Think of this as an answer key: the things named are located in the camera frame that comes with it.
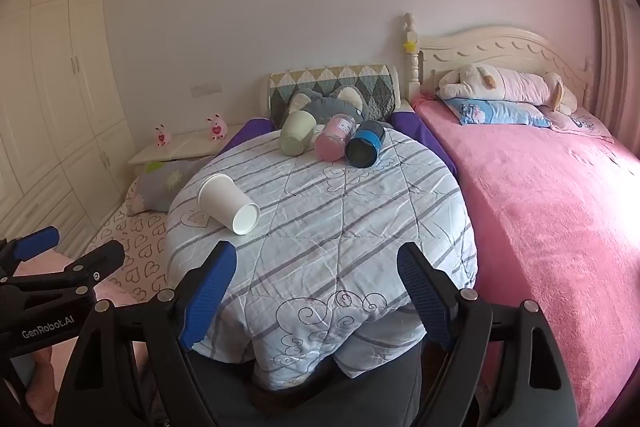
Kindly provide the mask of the white pink plush toy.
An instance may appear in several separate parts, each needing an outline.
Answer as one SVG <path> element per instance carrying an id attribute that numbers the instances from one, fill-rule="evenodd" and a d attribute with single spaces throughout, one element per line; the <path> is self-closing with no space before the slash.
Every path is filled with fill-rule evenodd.
<path id="1" fill-rule="evenodd" d="M 531 72 L 472 63 L 448 72 L 438 82 L 436 93 L 443 100 L 507 101 L 546 106 L 570 116 L 578 109 L 576 95 L 556 72 Z"/>

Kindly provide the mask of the striped white table cloth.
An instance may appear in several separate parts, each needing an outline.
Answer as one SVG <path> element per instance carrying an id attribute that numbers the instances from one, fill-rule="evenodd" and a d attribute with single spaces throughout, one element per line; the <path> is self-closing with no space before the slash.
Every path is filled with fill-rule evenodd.
<path id="1" fill-rule="evenodd" d="M 250 233 L 236 235 L 198 207 L 198 191 L 215 173 L 258 205 Z M 477 278 L 457 180 L 436 154 L 396 130 L 386 132 L 368 169 L 314 152 L 286 156 L 273 132 L 218 155 L 170 206 L 169 282 L 199 267 L 220 241 L 235 247 L 236 270 L 195 349 L 219 362 L 252 362 L 271 390 L 303 384 L 326 358 L 357 377 L 420 343 L 424 327 L 397 272 L 405 243 L 460 288 Z"/>

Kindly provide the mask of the wall switch panel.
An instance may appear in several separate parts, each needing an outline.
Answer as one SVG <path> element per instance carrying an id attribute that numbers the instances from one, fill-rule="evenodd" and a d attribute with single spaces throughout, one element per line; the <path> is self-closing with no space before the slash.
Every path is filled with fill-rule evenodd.
<path id="1" fill-rule="evenodd" d="M 192 98 L 201 98 L 202 96 L 214 95 L 221 92 L 221 84 L 216 82 L 194 84 L 194 86 L 191 87 Z"/>

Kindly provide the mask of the cream wardrobe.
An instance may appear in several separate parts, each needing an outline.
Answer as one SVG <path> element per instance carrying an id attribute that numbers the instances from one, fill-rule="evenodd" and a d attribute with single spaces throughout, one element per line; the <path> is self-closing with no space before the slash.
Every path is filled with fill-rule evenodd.
<path id="1" fill-rule="evenodd" d="M 125 198 L 136 149 L 103 0 L 1 0 L 1 234 L 53 225 L 81 255 Z"/>

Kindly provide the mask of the grey flower pillow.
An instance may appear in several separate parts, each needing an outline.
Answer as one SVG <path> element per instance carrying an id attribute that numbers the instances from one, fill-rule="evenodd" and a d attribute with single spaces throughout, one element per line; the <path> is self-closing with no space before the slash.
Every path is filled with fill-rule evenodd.
<path id="1" fill-rule="evenodd" d="M 202 157 L 146 164 L 126 197 L 128 215 L 168 212 L 177 194 L 208 161 L 209 157 Z"/>

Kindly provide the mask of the blue black tumbler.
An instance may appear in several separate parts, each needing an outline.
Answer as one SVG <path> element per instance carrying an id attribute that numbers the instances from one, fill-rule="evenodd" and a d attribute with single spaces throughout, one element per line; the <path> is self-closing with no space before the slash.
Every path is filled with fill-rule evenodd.
<path id="1" fill-rule="evenodd" d="M 352 167 L 372 167 L 380 156 L 385 127 L 378 121 L 363 121 L 345 146 L 345 157 Z"/>

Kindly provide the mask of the right pink bunny figurine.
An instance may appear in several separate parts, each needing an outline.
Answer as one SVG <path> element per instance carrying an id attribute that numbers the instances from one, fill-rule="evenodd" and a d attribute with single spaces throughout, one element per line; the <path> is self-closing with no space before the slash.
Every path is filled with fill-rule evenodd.
<path id="1" fill-rule="evenodd" d="M 219 114 L 206 118 L 208 122 L 209 138 L 213 141 L 222 140 L 228 134 L 228 124 Z"/>

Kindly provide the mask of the cream wooden headboard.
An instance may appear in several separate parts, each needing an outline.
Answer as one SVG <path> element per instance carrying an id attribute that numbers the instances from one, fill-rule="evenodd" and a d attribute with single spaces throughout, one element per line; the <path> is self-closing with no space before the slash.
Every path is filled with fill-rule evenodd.
<path id="1" fill-rule="evenodd" d="M 556 72 L 577 96 L 580 106 L 589 109 L 593 85 L 591 63 L 576 66 L 548 39 L 534 32 L 509 26 L 482 26 L 443 37 L 421 35 L 416 18 L 404 16 L 405 41 L 418 44 L 418 52 L 407 53 L 405 95 L 413 100 L 421 93 L 434 93 L 443 75 L 471 63 L 532 72 Z"/>

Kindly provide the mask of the green ceramic cup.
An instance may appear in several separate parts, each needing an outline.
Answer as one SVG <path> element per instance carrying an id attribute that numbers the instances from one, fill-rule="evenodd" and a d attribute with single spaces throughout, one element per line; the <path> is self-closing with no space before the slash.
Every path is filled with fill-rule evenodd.
<path id="1" fill-rule="evenodd" d="M 304 110 L 296 110 L 288 115 L 279 138 L 282 153 L 288 156 L 299 156 L 305 153 L 316 126 L 316 118 Z"/>

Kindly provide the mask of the yellow star sticker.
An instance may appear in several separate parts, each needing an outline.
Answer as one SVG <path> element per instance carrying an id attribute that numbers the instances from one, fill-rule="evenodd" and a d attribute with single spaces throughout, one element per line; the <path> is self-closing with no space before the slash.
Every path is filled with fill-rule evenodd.
<path id="1" fill-rule="evenodd" d="M 419 49 L 418 44 L 412 41 L 406 41 L 404 43 L 404 48 L 407 53 L 416 53 Z"/>

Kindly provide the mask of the pink bed blanket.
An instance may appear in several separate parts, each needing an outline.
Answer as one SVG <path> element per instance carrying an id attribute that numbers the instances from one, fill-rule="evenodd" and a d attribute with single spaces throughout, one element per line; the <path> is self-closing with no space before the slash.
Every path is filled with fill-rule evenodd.
<path id="1" fill-rule="evenodd" d="M 414 110 L 457 168 L 480 295 L 540 304 L 579 421 L 597 425 L 639 361 L 639 161 L 618 142 Z"/>

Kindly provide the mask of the left pink bunny figurine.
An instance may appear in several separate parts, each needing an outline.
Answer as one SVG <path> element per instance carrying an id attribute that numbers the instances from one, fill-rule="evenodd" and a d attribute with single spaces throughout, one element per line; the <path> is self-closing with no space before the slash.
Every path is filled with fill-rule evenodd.
<path id="1" fill-rule="evenodd" d="M 171 134 L 167 131 L 163 124 L 159 124 L 155 127 L 156 131 L 156 145 L 163 147 L 171 142 Z"/>

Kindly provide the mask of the diamond pattern quilted cover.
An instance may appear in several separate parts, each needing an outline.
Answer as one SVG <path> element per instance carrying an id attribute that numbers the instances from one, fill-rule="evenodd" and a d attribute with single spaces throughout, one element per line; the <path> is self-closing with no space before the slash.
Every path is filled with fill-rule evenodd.
<path id="1" fill-rule="evenodd" d="M 396 68 L 386 64 L 363 64 L 295 69 L 269 74 L 260 90 L 262 116 L 270 118 L 280 127 L 291 98 L 299 90 L 308 89 L 328 96 L 343 87 L 359 90 L 374 119 L 387 120 L 396 109 L 400 109 L 401 96 Z"/>

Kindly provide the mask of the white nightstand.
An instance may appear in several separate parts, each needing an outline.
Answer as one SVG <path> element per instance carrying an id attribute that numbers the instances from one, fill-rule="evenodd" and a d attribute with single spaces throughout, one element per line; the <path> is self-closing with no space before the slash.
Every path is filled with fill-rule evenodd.
<path id="1" fill-rule="evenodd" d="M 167 145 L 154 143 L 145 147 L 130 159 L 131 166 L 145 165 L 152 161 L 171 161 L 188 158 L 213 156 L 242 129 L 242 124 L 232 124 L 224 139 L 213 140 L 208 130 L 198 130 L 175 134 Z"/>

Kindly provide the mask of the blue cartoon pillow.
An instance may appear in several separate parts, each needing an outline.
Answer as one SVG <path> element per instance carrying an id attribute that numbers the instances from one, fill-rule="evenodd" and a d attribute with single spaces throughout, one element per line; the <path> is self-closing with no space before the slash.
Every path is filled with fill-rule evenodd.
<path id="1" fill-rule="evenodd" d="M 446 106 L 460 124 L 524 124 L 535 128 L 550 128 L 550 121 L 541 111 L 527 103 L 484 101 L 475 98 L 452 98 Z"/>

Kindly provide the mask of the pink bunny figurine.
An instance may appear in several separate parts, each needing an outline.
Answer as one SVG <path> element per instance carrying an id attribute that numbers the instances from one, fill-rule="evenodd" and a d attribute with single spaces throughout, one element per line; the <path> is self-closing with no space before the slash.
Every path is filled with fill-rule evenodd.
<path id="1" fill-rule="evenodd" d="M 155 127 L 156 131 L 156 145 L 163 147 L 171 142 L 171 134 L 167 131 L 163 124 L 159 124 Z"/>
<path id="2" fill-rule="evenodd" d="M 222 140 L 228 134 L 228 124 L 219 114 L 206 118 L 208 122 L 209 138 L 213 141 Z"/>

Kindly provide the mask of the grey cat plush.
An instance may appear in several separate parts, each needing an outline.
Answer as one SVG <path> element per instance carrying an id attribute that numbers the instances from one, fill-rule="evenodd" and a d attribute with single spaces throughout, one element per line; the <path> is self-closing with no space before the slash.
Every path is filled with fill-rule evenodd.
<path id="1" fill-rule="evenodd" d="M 327 124 L 333 116 L 340 114 L 352 117 L 357 124 L 369 117 L 369 107 L 362 94 L 354 87 L 341 87 L 329 95 L 322 95 L 311 89 L 297 91 L 285 109 L 281 124 L 298 110 L 314 116 L 317 124 Z"/>

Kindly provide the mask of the white paper cup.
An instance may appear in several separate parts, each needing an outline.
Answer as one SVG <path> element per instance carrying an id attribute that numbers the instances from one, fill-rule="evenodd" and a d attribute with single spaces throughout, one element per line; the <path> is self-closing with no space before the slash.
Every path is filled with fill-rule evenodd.
<path id="1" fill-rule="evenodd" d="M 209 176 L 198 191 L 198 207 L 236 235 L 254 230 L 260 209 L 224 173 Z"/>

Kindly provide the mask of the pink curtain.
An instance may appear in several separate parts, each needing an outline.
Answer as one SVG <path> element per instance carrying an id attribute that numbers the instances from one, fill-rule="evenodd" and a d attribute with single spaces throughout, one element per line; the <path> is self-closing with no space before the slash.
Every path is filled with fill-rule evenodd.
<path id="1" fill-rule="evenodd" d="M 639 3 L 598 0 L 599 69 L 588 107 L 612 135 L 639 153 Z"/>

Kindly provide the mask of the pink glass jar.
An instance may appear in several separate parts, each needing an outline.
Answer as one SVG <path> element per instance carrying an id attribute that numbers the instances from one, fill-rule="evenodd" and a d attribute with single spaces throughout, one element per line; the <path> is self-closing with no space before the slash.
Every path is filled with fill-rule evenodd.
<path id="1" fill-rule="evenodd" d="M 340 160 L 345 154 L 346 144 L 355 133 L 357 123 L 346 114 L 334 115 L 314 141 L 314 151 L 322 161 Z"/>

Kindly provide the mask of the heart pattern bed sheet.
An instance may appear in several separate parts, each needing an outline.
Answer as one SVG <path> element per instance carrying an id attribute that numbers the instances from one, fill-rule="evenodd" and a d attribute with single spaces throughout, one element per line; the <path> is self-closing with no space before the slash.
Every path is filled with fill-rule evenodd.
<path id="1" fill-rule="evenodd" d="M 141 208 L 137 185 L 138 180 L 131 183 L 124 202 L 91 239 L 85 254 L 111 239 L 121 243 L 124 264 L 108 280 L 137 301 L 145 301 L 167 287 L 167 213 L 145 210 L 130 215 L 130 207 Z"/>

